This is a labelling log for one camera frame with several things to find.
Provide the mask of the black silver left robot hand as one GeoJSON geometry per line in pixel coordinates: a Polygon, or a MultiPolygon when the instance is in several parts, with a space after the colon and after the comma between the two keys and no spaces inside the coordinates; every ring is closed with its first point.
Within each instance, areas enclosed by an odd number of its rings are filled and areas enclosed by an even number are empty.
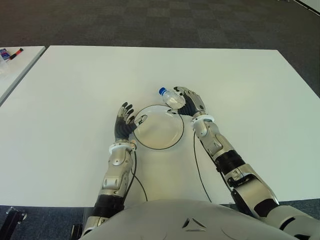
{"type": "Polygon", "coordinates": [[[124,102],[118,110],[114,125],[115,141],[129,140],[130,135],[142,125],[148,118],[147,115],[136,117],[133,115],[134,109],[132,104],[124,102]]]}

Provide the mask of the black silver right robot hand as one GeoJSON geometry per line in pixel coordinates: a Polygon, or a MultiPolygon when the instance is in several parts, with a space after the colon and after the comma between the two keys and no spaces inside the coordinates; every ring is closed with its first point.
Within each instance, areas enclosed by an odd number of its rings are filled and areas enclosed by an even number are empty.
{"type": "Polygon", "coordinates": [[[169,110],[169,113],[190,117],[193,117],[197,113],[205,113],[205,104],[197,93],[182,86],[176,86],[173,89],[178,95],[184,98],[185,104],[179,109],[169,110]]]}

